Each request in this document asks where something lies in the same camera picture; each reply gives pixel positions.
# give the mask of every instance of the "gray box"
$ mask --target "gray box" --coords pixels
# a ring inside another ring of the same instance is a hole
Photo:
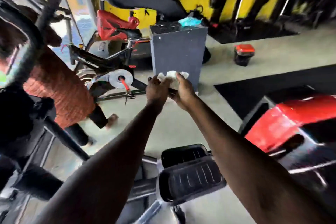
[[[187,72],[198,91],[207,34],[208,28],[202,25],[182,27],[178,22],[161,22],[150,26],[154,74]]]

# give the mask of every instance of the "white cloth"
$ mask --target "white cloth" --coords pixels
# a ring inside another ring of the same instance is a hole
[[[184,77],[184,78],[188,78],[189,77],[189,73],[187,72],[180,72],[180,74]],[[176,78],[176,71],[172,70],[172,71],[168,71],[167,75],[164,75],[163,73],[159,73],[157,75],[157,78],[159,79],[160,82],[162,82],[164,79],[166,78],[171,78],[173,81],[170,84],[170,88],[174,89],[174,90],[178,90],[179,89],[179,82]]]

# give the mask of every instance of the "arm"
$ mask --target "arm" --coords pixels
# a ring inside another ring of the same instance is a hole
[[[61,186],[35,224],[115,223],[141,164],[149,134],[168,96],[170,81],[154,77],[147,105],[115,139]]]
[[[177,74],[173,99],[186,110],[207,140],[232,191],[258,224],[335,223],[287,170],[221,120]]]

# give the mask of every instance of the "gray floor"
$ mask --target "gray floor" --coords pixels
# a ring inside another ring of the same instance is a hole
[[[270,74],[307,69],[336,63],[336,25],[320,27],[315,31],[306,31],[298,36],[251,41],[256,49],[248,67],[240,67],[233,62],[233,46],[221,45],[211,37],[207,47],[212,53],[211,60],[201,72],[199,96],[225,122],[238,129],[241,120],[228,103],[215,90],[213,85],[225,82],[255,78]],[[136,78],[145,82],[149,72],[136,74]],[[138,96],[124,105],[124,99],[103,102],[101,107],[106,114],[119,115],[118,123],[110,130],[98,129],[90,120],[81,126],[97,143],[84,147],[94,154],[108,141],[119,134],[132,118],[144,107],[145,96]],[[202,143],[208,147],[202,134],[189,115],[168,101],[158,117],[146,146],[145,154],[159,157],[161,152],[171,147]],[[65,180],[81,165],[81,162],[58,141],[55,142],[45,167],[58,178]],[[44,203],[35,199],[29,202],[22,223],[29,223],[43,208]],[[220,191],[200,197],[182,205],[187,215],[187,223],[254,223],[229,186]],[[176,223],[169,211],[162,211],[152,223]]]

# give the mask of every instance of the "hand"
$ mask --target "hand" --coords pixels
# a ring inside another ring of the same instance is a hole
[[[179,82],[178,93],[176,95],[169,95],[179,107],[183,110],[188,111],[189,107],[194,103],[194,100],[197,99],[193,85],[186,78],[183,77],[180,73],[176,73],[176,78]]]
[[[163,82],[158,80],[157,75],[153,79],[149,79],[146,87],[147,105],[155,105],[161,112],[163,105],[168,97],[168,88],[172,79],[166,78]]]

